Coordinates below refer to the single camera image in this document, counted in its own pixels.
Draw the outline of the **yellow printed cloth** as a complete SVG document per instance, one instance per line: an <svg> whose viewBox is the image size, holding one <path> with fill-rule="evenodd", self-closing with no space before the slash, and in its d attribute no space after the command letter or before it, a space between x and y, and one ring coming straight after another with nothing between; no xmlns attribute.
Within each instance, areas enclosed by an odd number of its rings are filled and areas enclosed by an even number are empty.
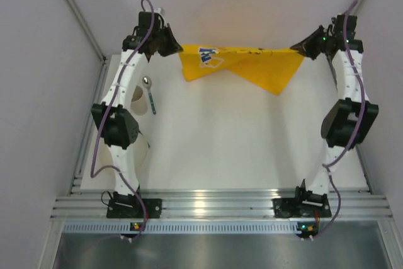
<svg viewBox="0 0 403 269"><path fill-rule="evenodd" d="M179 53L186 81L228 70L273 95L280 95L304 60L292 49L184 45Z"/></svg>

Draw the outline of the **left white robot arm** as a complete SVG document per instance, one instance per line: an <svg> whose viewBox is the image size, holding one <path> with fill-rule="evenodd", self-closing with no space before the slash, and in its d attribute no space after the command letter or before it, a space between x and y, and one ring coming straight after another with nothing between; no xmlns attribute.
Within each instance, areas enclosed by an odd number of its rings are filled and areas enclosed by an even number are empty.
<svg viewBox="0 0 403 269"><path fill-rule="evenodd" d="M154 54L167 57L182 51L161 11L141 11L139 23L122 44L115 77L100 103L91 107L97 128L90 177L111 169L115 173L114 198L141 202L132 145L140 133L130 113L132 96Z"/></svg>

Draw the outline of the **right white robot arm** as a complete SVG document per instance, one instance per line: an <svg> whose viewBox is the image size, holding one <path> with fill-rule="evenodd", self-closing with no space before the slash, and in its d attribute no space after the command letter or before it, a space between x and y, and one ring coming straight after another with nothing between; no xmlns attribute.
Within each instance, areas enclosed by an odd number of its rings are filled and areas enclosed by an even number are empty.
<svg viewBox="0 0 403 269"><path fill-rule="evenodd" d="M365 91L363 42L355 37L356 24L356 16L339 14L327 28L318 27L291 47L312 60L324 54L333 69L338 94L321 125L325 142L323 165L296 187L293 198L296 208L328 209L330 177L341 159L364 141L379 113L378 105L370 102Z"/></svg>

